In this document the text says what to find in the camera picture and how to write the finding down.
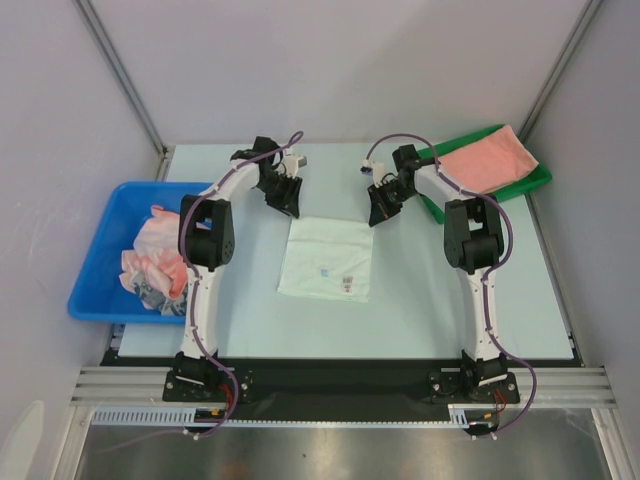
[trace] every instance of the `green plastic tray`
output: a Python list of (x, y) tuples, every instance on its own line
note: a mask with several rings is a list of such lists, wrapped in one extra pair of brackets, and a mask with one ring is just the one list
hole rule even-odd
[[(493, 127), (488, 127), (483, 130), (478, 130), (477, 132), (470, 133), (468, 135), (464, 135), (462, 137), (454, 138), (453, 140), (449, 140), (444, 143), (439, 143), (436, 145), (436, 151), (439, 156), (446, 155), (447, 153), (451, 153), (458, 148), (469, 145), (470, 143), (477, 142), (478, 140), (483, 139), (484, 137), (491, 135), (496, 130), (504, 127), (504, 125), (494, 125)], [(430, 148), (425, 148), (423, 150), (419, 150), (418, 153), (422, 158), (432, 158), (433, 153)], [(545, 183), (549, 183), (551, 181), (551, 172), (541, 163), (535, 168), (533, 172), (527, 175), (522, 180), (519, 180), (511, 185), (501, 188), (500, 190), (496, 190), (493, 192), (498, 202), (504, 202), (511, 198), (517, 197), (518, 195), (523, 195), (527, 192), (531, 192), (536, 188), (544, 185)], [(440, 208), (433, 203), (428, 197), (421, 195), (422, 200), (424, 201), (427, 210), (433, 215), (433, 218), (436, 219), (440, 225), (444, 223), (444, 212), (440, 210)]]

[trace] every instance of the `light blue table surface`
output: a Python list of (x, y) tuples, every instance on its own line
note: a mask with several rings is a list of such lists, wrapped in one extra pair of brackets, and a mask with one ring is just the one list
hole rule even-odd
[[(392, 169), (397, 144), (374, 157)], [(215, 181), (247, 145), (180, 145), (167, 181)], [(368, 144), (303, 144), (302, 215), (366, 222), (367, 186), (359, 171)], [(498, 326), (504, 346), (529, 359), (573, 353), (524, 197), (502, 204), (514, 227), (511, 260), (497, 274)], [(291, 220), (251, 191), (233, 207), (236, 250), (222, 280), (220, 355), (272, 358), (457, 358), (464, 310), (443, 227), (421, 200), (375, 228), (368, 303), (297, 298), (276, 292)], [(173, 356), (183, 328), (129, 324), (120, 356)]]

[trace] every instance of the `white wall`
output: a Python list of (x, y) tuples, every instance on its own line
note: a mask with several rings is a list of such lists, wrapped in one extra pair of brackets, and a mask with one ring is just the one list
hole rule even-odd
[(106, 338), (68, 317), (69, 293), (110, 191), (157, 159), (71, 0), (0, 2), (0, 65), (0, 445), (44, 400), (41, 479)]
[(640, 2), (606, 2), (529, 147), (554, 180), (536, 202), (578, 341), (604, 364), (640, 455)]
[(586, 0), (94, 0), (167, 143), (518, 130)]

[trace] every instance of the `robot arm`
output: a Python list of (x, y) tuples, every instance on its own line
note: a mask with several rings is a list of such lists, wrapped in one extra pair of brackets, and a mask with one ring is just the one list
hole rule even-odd
[[(416, 194), (424, 194), (445, 212), (444, 251), (449, 264), (456, 269), (466, 311), (466, 340), (462, 351), (462, 368), (469, 389), (499, 382), (507, 377), (506, 358), (490, 338), (485, 324), (483, 276), (499, 261), (504, 250), (502, 226), (498, 211), (489, 202), (461, 195), (445, 183), (433, 160), (421, 159), (413, 145), (393, 153), (398, 171), (389, 180), (383, 163), (366, 160), (365, 173), (373, 174), (374, 184), (368, 188), (371, 199), (369, 225), (374, 226), (398, 214), (402, 203)], [(471, 230), (470, 221), (479, 228)], [(495, 308), (496, 272), (485, 280), (487, 305), (498, 337)]]
[[(186, 195), (180, 206), (180, 235), (185, 235), (185, 254), (194, 268), (188, 269), (187, 322), (181, 351), (176, 355), (172, 385), (217, 385), (212, 378), (219, 375), (203, 356), (202, 347), (212, 356), (218, 351), (217, 303), (220, 281), (235, 248), (233, 205), (249, 190), (257, 187), (265, 193), (267, 205), (298, 218), (298, 197), (302, 179), (297, 176), (306, 165), (306, 157), (288, 152), (274, 165), (275, 155), (256, 163), (247, 161), (273, 150), (278, 145), (271, 139), (257, 137), (250, 150), (231, 157), (231, 168), (222, 179), (200, 195)], [(187, 213), (193, 209), (188, 222)]]

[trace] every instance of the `pink cloth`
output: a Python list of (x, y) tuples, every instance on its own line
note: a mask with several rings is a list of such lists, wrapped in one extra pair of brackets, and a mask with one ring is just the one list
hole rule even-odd
[(538, 166), (509, 125), (440, 161), (453, 180), (479, 193), (495, 192), (522, 180)]
[(143, 271), (149, 285), (165, 297), (177, 299), (187, 285), (187, 266), (178, 253), (180, 215), (162, 207), (151, 207), (147, 220), (133, 242), (133, 250), (122, 252), (120, 283), (134, 292), (130, 281)]

